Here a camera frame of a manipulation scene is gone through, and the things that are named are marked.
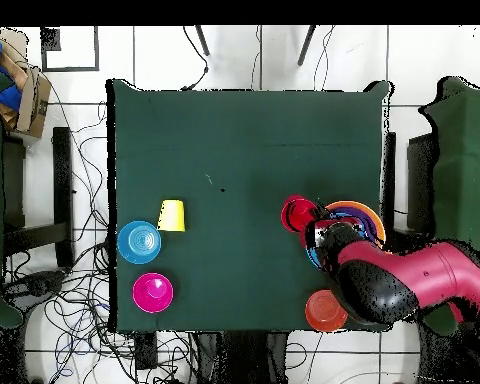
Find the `table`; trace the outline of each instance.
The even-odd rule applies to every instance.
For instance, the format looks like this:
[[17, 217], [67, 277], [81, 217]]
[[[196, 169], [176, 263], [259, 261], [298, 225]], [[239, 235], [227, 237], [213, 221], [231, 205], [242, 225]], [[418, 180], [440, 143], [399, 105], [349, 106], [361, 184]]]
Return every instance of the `table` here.
[[[108, 80], [110, 240], [132, 220], [156, 225], [164, 199], [183, 200], [186, 219], [184, 233], [161, 232], [148, 264], [111, 249], [109, 328], [311, 329], [304, 307], [328, 277], [283, 228], [281, 208], [300, 193], [379, 210], [388, 90], [379, 82], [360, 93], [141, 91]], [[162, 313], [133, 302], [145, 272], [174, 286]], [[349, 319], [345, 328], [360, 326]]]

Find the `white tile floor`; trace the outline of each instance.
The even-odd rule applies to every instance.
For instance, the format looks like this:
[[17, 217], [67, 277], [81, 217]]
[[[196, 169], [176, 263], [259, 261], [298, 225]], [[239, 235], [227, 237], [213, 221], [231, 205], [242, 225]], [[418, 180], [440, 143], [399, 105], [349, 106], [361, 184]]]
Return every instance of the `white tile floor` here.
[[[307, 26], [263, 26], [262, 89], [312, 89], [318, 59], [323, 50], [323, 37], [330, 26], [319, 26], [314, 34], [302, 67], [297, 58], [306, 35]], [[28, 38], [29, 62], [41, 64], [40, 29], [20, 28]], [[75, 66], [75, 46], [92, 43], [90, 31], [64, 31], [61, 36], [68, 51], [48, 52], [48, 66]], [[195, 29], [187, 27], [196, 47], [201, 51]], [[209, 73], [203, 78], [204, 88], [250, 88], [259, 89], [259, 58], [254, 74], [253, 62], [258, 53], [256, 26], [203, 26], [211, 56], [207, 57]], [[203, 71], [203, 62], [186, 40], [181, 27], [99, 27], [99, 71], [96, 72], [48, 72], [54, 90], [46, 118], [44, 135], [40, 140], [25, 137], [28, 146], [25, 167], [25, 213], [27, 225], [53, 222], [52, 156], [50, 138], [54, 126], [69, 126], [79, 129], [95, 124], [103, 116], [105, 108], [100, 102], [106, 99], [105, 80], [124, 78], [140, 89], [180, 89], [194, 83]], [[406, 147], [408, 139], [430, 131], [426, 119], [418, 113], [418, 106], [433, 101], [437, 82], [447, 75], [460, 75], [480, 86], [480, 26], [348, 26], [338, 25], [328, 44], [327, 59], [322, 58], [316, 73], [316, 87], [320, 89], [327, 73], [324, 88], [327, 90], [362, 91], [375, 80], [389, 80], [395, 84], [391, 98], [390, 128], [397, 133], [397, 187], [395, 209], [403, 212], [396, 215], [397, 226], [405, 227], [407, 211]], [[98, 192], [97, 209], [108, 219], [106, 193], [106, 140], [105, 122], [92, 129], [75, 134], [77, 142], [84, 144], [84, 155], [95, 163], [103, 173], [103, 186]], [[78, 154], [73, 155], [73, 169], [85, 181], [85, 169]], [[93, 189], [100, 184], [99, 173], [90, 169]], [[95, 243], [95, 232], [81, 229], [89, 215], [89, 195], [78, 180], [74, 180], [74, 219], [77, 254]], [[89, 228], [103, 229], [94, 219]], [[103, 241], [104, 231], [96, 232], [97, 241]], [[56, 267], [52, 246], [31, 251], [32, 260], [24, 266], [29, 273]], [[24, 260], [25, 255], [15, 255], [14, 266]], [[90, 269], [90, 257], [76, 268]], [[107, 286], [100, 286], [101, 294], [107, 295]], [[48, 315], [54, 323], [61, 318], [53, 312], [53, 304], [47, 306]], [[70, 323], [75, 323], [75, 315]], [[27, 328], [27, 369], [31, 377], [40, 376], [45, 381], [56, 372], [54, 349], [61, 330], [45, 317], [40, 306], [33, 313]], [[162, 333], [163, 340], [172, 338]], [[302, 361], [302, 365], [289, 369], [290, 384], [308, 384], [309, 367], [313, 359], [319, 334], [294, 332], [288, 346], [287, 367]], [[64, 346], [65, 338], [59, 341]], [[173, 346], [164, 346], [169, 355]], [[82, 343], [81, 353], [86, 344]], [[56, 384], [82, 384], [84, 375], [95, 363], [94, 354], [75, 355], [67, 368], [68, 377], [61, 377]], [[178, 364], [180, 379], [188, 378], [188, 366]], [[325, 334], [314, 358], [309, 384], [392, 384], [395, 381], [412, 383], [419, 362], [419, 340], [414, 324], [397, 323], [389, 332], [373, 334], [345, 332]], [[156, 375], [165, 377], [163, 371]], [[140, 379], [147, 371], [139, 372]], [[122, 372], [116, 359], [104, 358], [95, 368], [85, 384], [133, 384]]]

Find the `dark green tablecloth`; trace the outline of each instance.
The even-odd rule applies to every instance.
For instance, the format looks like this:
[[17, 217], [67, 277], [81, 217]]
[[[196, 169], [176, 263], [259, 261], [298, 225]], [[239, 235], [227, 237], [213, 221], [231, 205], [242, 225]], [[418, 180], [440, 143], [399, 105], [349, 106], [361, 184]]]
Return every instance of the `dark green tablecloth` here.
[[471, 243], [480, 250], [480, 88], [446, 77], [424, 108], [439, 142], [434, 167], [436, 238]]
[[[117, 232], [132, 220], [156, 225], [164, 199], [183, 200], [186, 220], [184, 233], [161, 232], [162, 250], [146, 265], [117, 254], [118, 331], [310, 329], [306, 301], [327, 279], [283, 228], [281, 208], [300, 193], [379, 210], [388, 89], [177, 92], [109, 82]], [[145, 272], [174, 286], [160, 314], [132, 300]]]

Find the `pink cup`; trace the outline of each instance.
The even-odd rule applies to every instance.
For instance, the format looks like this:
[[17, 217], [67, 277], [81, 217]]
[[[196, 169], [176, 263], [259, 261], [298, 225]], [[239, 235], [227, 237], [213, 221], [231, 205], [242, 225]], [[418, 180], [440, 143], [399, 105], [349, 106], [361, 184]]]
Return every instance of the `pink cup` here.
[[144, 312], [162, 312], [172, 301], [171, 282], [162, 274], [150, 272], [141, 275], [133, 285], [133, 301]]

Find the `floor tile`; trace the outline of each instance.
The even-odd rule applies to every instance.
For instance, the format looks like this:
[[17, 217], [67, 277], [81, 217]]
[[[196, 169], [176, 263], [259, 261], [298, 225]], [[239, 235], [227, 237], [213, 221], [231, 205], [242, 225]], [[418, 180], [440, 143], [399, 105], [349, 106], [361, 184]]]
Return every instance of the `floor tile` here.
[[480, 25], [391, 25], [389, 40], [394, 104], [431, 103], [445, 76], [480, 86]]
[[[75, 231], [74, 234], [74, 238], [78, 238], [79, 232]], [[101, 242], [102, 240], [104, 240], [105, 234], [106, 233], [104, 231], [96, 232], [96, 241]], [[82, 235], [82, 238], [74, 244], [75, 257], [78, 257], [84, 249], [93, 246], [94, 244], [94, 232], [85, 231]], [[52, 252], [48, 253], [45, 251], [44, 255], [33, 254], [32, 260], [25, 265], [24, 269], [21, 268], [21, 270], [24, 270], [26, 274], [30, 274], [36, 271], [57, 269], [53, 245], [51, 247], [53, 249]], [[35, 250], [39, 249], [41, 248], [32, 249], [30, 252], [34, 252]], [[18, 254], [17, 256], [18, 259], [15, 257], [13, 262], [15, 266], [18, 266], [21, 263], [20, 261], [24, 260], [21, 258], [25, 258], [24, 254]], [[56, 348], [61, 349], [66, 346], [67, 336], [64, 336], [62, 339], [60, 339], [61, 334], [63, 334], [64, 330], [69, 331], [72, 326], [75, 326], [78, 323], [79, 318], [82, 317], [82, 312], [78, 311], [82, 311], [83, 306], [81, 304], [71, 303], [71, 301], [81, 302], [85, 299], [84, 296], [87, 295], [89, 290], [94, 290], [96, 296], [101, 296], [100, 298], [96, 296], [95, 297], [102, 301], [103, 304], [109, 303], [108, 281], [102, 281], [96, 278], [91, 279], [88, 275], [93, 269], [92, 259], [92, 252], [83, 256], [81, 260], [76, 264], [74, 271], [65, 279], [65, 282], [62, 286], [62, 291], [59, 293], [59, 295], [64, 296], [66, 301], [60, 298], [52, 298], [47, 302], [46, 312], [45, 304], [41, 304], [34, 309], [27, 324], [27, 331], [25, 336], [26, 349], [55, 350]], [[66, 293], [67, 291], [75, 289], [76, 287], [79, 288], [78, 293]], [[64, 312], [64, 314], [66, 315], [73, 315], [67, 317], [66, 320], [64, 320], [63, 317], [60, 315], [60, 313], [62, 312]], [[105, 308], [100, 309], [100, 314], [102, 314], [104, 317], [108, 316]], [[80, 327], [82, 331], [78, 333], [79, 336], [82, 336], [86, 333], [86, 331], [83, 330], [86, 328], [87, 323], [89, 322], [88, 317], [88, 312], [82, 317], [83, 324]], [[93, 343], [94, 346], [99, 346], [99, 340], [97, 336], [93, 338]], [[82, 342], [78, 346], [78, 349], [81, 350], [87, 350], [88, 348], [89, 346], [85, 342]]]
[[[317, 343], [322, 335], [318, 346], [319, 351], [327, 352], [378, 352], [379, 334], [369, 331], [341, 331], [337, 333], [318, 333], [315, 331], [292, 331], [288, 337], [288, 345], [299, 343], [309, 352], [317, 349]], [[297, 344], [288, 346], [288, 350], [300, 351], [302, 348]]]
[[417, 354], [382, 354], [380, 384], [415, 384], [419, 363]]
[[389, 331], [382, 332], [382, 352], [419, 352], [420, 339], [415, 323], [397, 321]]
[[[59, 357], [60, 361], [64, 360], [64, 356]], [[68, 364], [63, 368], [63, 375], [61, 375], [55, 384], [134, 384], [134, 382], [124, 373], [119, 365], [119, 361], [115, 357], [99, 357], [96, 354], [74, 355]], [[92, 367], [94, 364], [95, 376], [92, 375]], [[130, 372], [131, 361], [121, 359], [121, 363], [127, 372]], [[45, 384], [48, 384], [52, 376], [57, 372], [57, 362], [53, 352], [27, 352], [26, 353], [26, 367], [29, 379], [40, 377]]]
[[[51, 142], [53, 128], [69, 127], [73, 131], [78, 131], [97, 124], [100, 117], [104, 117], [105, 112], [104, 105], [49, 105], [42, 138], [21, 136], [27, 147], [23, 194], [27, 227], [53, 223], [53, 149]], [[99, 137], [106, 137], [105, 120], [95, 127], [77, 132], [72, 139], [73, 172], [80, 177], [79, 179], [73, 175], [73, 226], [75, 228], [82, 228], [90, 215], [91, 197], [86, 188], [86, 186], [89, 187], [89, 179], [93, 193], [96, 193], [100, 181], [102, 181], [101, 188], [95, 196], [94, 205], [108, 220], [107, 148], [106, 139]], [[99, 172], [85, 162], [89, 173], [89, 177], [87, 176], [84, 160], [81, 158], [77, 146], [82, 146], [82, 155], [100, 170], [102, 179]], [[88, 225], [92, 228], [94, 218], [89, 220]]]
[[389, 128], [390, 131], [396, 133], [395, 209], [400, 212], [407, 212], [407, 146], [409, 145], [409, 139], [428, 134], [432, 131], [432, 128], [427, 119], [418, 112], [418, 108], [391, 107], [391, 103]]
[[[286, 355], [288, 384], [308, 384], [313, 354], [303, 361], [301, 353]], [[350, 353], [317, 353], [309, 384], [378, 384], [379, 355]]]
[[[208, 62], [208, 73], [196, 87], [246, 89], [259, 51], [256, 25], [203, 25], [210, 51], [205, 56], [193, 26], [187, 34]], [[135, 85], [144, 90], [179, 90], [199, 80], [205, 63], [181, 26], [135, 27]]]
[[[41, 66], [39, 28], [18, 29], [29, 38], [29, 62]], [[100, 26], [98, 37], [99, 71], [45, 73], [52, 83], [51, 103], [99, 102], [106, 98], [105, 82], [108, 78], [133, 82], [133, 27]]]
[[337, 25], [324, 50], [324, 36], [331, 25], [317, 26], [305, 61], [297, 61], [308, 25], [263, 26], [263, 89], [320, 90], [327, 74], [325, 90], [363, 91], [386, 75], [386, 26]]

